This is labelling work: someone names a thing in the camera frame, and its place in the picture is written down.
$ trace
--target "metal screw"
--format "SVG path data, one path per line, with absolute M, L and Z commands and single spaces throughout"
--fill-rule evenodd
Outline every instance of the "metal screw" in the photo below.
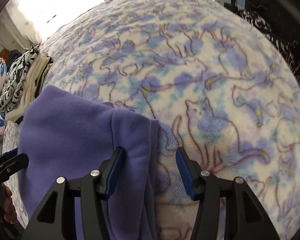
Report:
M 66 179 L 64 177 L 57 178 L 57 183 L 59 183 L 59 184 L 64 183 L 65 181 L 66 181 Z
M 238 184 L 242 184 L 244 182 L 244 180 L 243 180 L 243 178 L 236 177 L 235 182 L 238 183 Z
M 210 175 L 210 172 L 206 171 L 206 170 L 203 170 L 203 171 L 200 172 L 200 175 L 204 176 L 204 177 L 208 177 Z
M 92 177 L 96 177 L 96 176 L 99 176 L 100 175 L 100 171 L 99 170 L 93 170 L 90 172 L 90 175 Z

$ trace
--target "purple towel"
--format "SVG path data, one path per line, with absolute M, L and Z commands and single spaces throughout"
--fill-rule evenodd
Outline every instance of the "purple towel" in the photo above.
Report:
M 103 202 L 110 238 L 153 240 L 154 183 L 159 122 L 133 110 L 98 104 L 54 86 L 46 86 L 26 110 L 19 153 L 29 166 L 19 173 L 19 186 L 31 217 L 60 176 L 86 175 L 109 159 L 117 146 L 126 149 L 124 166 L 110 200 Z M 83 239 L 81 212 L 76 202 L 78 240 Z

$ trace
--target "orange cloth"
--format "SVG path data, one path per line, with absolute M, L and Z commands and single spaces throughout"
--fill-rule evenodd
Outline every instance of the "orange cloth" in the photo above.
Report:
M 9 59 L 9 51 L 7 49 L 1 50 L 0 57 L 2 57 L 5 62 L 7 62 Z

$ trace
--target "sheer curtain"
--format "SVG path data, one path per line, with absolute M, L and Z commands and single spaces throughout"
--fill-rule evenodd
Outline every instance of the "sheer curtain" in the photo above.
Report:
M 0 51 L 23 52 L 105 0 L 10 0 L 0 15 Z
M 22 35 L 37 45 L 62 25 L 104 0 L 10 0 L 9 15 Z

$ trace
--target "bedsheet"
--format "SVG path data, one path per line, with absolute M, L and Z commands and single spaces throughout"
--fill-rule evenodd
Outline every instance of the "bedsheet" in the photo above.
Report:
M 243 177 L 280 238 L 295 234 L 300 88 L 253 26 L 212 0 L 111 0 L 61 27 L 41 51 L 54 60 L 45 84 L 160 120 L 159 239 L 190 239 L 196 218 L 198 203 L 186 195 L 175 162 L 181 146 L 203 169 Z M 8 122 L 4 151 L 18 145 L 19 130 Z M 7 185 L 26 225 L 17 181 L 14 175 Z M 220 212 L 223 239 L 224 200 Z

